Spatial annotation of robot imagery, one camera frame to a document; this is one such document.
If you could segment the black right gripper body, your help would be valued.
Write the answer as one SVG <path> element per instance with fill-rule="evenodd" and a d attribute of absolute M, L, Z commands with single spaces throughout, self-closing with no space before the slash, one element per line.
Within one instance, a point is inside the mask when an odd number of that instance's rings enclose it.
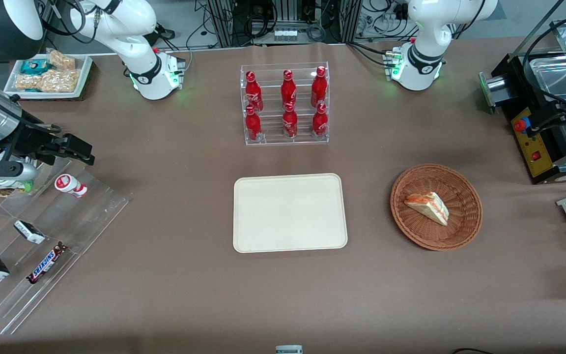
<path fill-rule="evenodd" d="M 15 130 L 0 141 L 1 166 L 11 164 L 10 157 L 19 156 L 21 159 L 31 159 L 53 164 L 56 156 L 64 157 L 65 151 L 58 143 L 61 132 L 59 126 L 54 124 L 38 124 L 37 127 L 19 123 Z"/>

